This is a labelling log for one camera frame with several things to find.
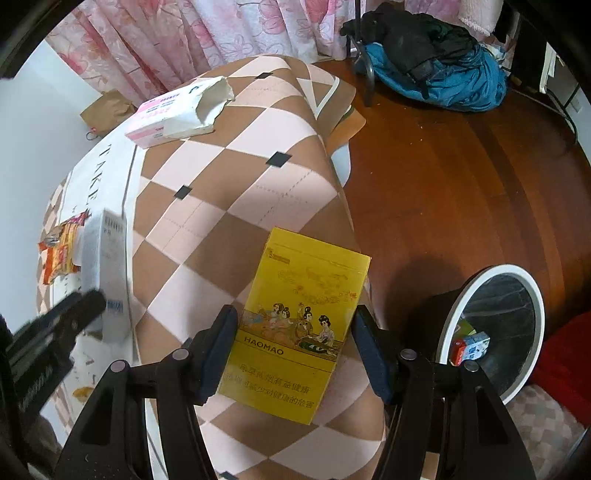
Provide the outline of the grey long cardboard box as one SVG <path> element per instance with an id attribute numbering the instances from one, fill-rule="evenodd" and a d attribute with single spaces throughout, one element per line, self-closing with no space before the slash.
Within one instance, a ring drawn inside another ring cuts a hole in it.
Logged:
<path id="1" fill-rule="evenodd" d="M 87 330 L 98 332 L 106 343 L 122 343 L 131 328 L 126 231 L 126 221 L 106 209 L 94 212 L 82 230 L 82 290 L 96 289 L 105 297 L 105 310 Z"/>

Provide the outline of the yellow cigarette carton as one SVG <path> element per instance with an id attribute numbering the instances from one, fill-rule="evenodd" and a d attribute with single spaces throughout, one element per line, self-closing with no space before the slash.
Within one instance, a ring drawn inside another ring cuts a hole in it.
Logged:
<path id="1" fill-rule="evenodd" d="M 308 425 L 362 297 L 370 257 L 274 228 L 242 310 L 218 391 Z"/>

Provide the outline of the white round trash bin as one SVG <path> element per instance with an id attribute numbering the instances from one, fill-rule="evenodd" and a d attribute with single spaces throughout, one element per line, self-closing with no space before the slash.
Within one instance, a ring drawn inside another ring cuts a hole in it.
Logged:
<path id="1" fill-rule="evenodd" d="M 431 298 L 437 362 L 451 358 L 453 336 L 462 320 L 490 338 L 477 363 L 507 404 L 529 379 L 545 333 L 545 307 L 533 276 L 513 264 L 491 266 L 459 289 Z"/>

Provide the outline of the small blue white carton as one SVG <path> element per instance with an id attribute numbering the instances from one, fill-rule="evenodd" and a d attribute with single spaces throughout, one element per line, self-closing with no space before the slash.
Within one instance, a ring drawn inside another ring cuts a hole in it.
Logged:
<path id="1" fill-rule="evenodd" d="M 478 360 L 483 357 L 487 353 L 490 337 L 486 332 L 481 331 L 465 337 L 463 341 L 465 347 L 462 353 L 462 362 Z"/>

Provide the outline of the orange snack wrapper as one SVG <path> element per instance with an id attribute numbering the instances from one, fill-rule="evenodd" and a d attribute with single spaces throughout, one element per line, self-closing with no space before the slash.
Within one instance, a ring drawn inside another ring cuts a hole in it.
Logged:
<path id="1" fill-rule="evenodd" d="M 57 278 L 81 270 L 82 236 L 90 218 L 89 210 L 72 216 L 53 227 L 39 242 L 39 252 L 45 252 L 42 283 L 51 285 Z"/>

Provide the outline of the checkered slipper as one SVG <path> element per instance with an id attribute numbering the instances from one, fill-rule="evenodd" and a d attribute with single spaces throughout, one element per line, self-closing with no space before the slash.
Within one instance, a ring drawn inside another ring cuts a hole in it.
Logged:
<path id="1" fill-rule="evenodd" d="M 537 479 L 554 479 L 580 444 L 586 428 L 538 385 L 525 386 L 507 409 Z"/>

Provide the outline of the red blanket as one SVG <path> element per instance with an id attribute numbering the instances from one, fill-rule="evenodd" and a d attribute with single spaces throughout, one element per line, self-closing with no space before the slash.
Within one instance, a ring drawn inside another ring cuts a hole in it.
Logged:
<path id="1" fill-rule="evenodd" d="M 590 312 L 578 315 L 544 342 L 532 382 L 590 426 Z"/>

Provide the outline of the brown paper bag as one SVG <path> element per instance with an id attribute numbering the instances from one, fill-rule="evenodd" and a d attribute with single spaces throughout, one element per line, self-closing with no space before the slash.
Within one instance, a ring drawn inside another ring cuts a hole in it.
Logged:
<path id="1" fill-rule="evenodd" d="M 104 137 L 131 117 L 135 105 L 119 91 L 103 92 L 101 96 L 80 113 L 80 117 L 90 131 Z"/>

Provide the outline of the torn pink white box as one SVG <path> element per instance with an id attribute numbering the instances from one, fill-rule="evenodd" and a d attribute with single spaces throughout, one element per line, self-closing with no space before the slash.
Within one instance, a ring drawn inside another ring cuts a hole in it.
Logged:
<path id="1" fill-rule="evenodd" d="M 211 133 L 215 119 L 233 100 L 235 93 L 225 77 L 197 78 L 142 103 L 125 121 L 124 135 L 147 149 Z"/>

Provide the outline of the checkered brown pink bedspread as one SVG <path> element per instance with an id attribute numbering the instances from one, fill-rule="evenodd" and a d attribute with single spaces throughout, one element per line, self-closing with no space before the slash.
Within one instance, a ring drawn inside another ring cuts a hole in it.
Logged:
<path id="1" fill-rule="evenodd" d="M 216 69 L 235 100 L 211 133 L 142 149 L 121 129 L 94 146 L 55 189 L 43 225 L 104 209 L 127 220 L 131 328 L 122 343 L 81 336 L 74 368 L 52 401 L 71 431 L 96 385 L 124 358 L 147 364 L 245 307 L 273 228 L 356 250 L 353 222 L 327 145 L 353 120 L 353 86 L 287 56 Z M 238 479 L 369 479 L 386 439 L 385 414 L 353 340 L 311 424 L 260 412 L 216 392 L 195 415 L 217 474 Z"/>

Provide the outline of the pink floral curtain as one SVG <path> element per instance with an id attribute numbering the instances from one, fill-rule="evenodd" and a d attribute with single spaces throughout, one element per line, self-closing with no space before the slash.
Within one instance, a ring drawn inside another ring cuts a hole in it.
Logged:
<path id="1" fill-rule="evenodd" d="M 247 57 L 345 60 L 353 16 L 353 1 L 82 1 L 46 40 L 90 86 L 139 106 Z"/>

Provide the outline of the black metal rack stand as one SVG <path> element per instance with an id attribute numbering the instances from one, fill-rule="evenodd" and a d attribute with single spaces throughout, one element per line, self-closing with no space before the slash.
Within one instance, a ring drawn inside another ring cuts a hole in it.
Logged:
<path id="1" fill-rule="evenodd" d="M 363 104 L 370 107 L 376 89 L 376 75 L 366 45 L 363 44 L 361 37 L 362 1 L 355 0 L 353 4 L 355 4 L 355 17 L 353 17 L 353 27 L 349 27 L 349 31 L 346 32 L 345 36 L 346 56 L 351 56 L 352 47 L 355 47 L 356 57 L 353 59 L 353 70 L 358 73 L 361 72 L 361 69 L 365 71 L 366 87 L 365 93 L 363 93 Z"/>

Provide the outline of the blue sleeping bag pile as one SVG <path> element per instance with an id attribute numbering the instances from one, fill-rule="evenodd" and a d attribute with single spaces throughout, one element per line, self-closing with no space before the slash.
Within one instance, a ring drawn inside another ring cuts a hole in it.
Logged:
<path id="1" fill-rule="evenodd" d="M 370 44 L 366 51 L 376 79 L 410 100 L 459 112 L 486 112 L 500 106 L 507 93 L 506 72 L 480 44 L 451 65 L 434 60 L 424 87 L 397 70 L 381 44 Z"/>

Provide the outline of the black clothes pile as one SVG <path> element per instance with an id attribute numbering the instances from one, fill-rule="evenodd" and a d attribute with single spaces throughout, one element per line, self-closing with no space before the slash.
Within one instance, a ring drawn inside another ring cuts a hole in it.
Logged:
<path id="1" fill-rule="evenodd" d="M 381 45 L 394 67 L 421 86 L 435 74 L 437 63 L 455 65 L 477 47 L 465 28 L 429 14 L 410 13 L 392 2 L 346 21 L 339 34 L 366 45 Z"/>

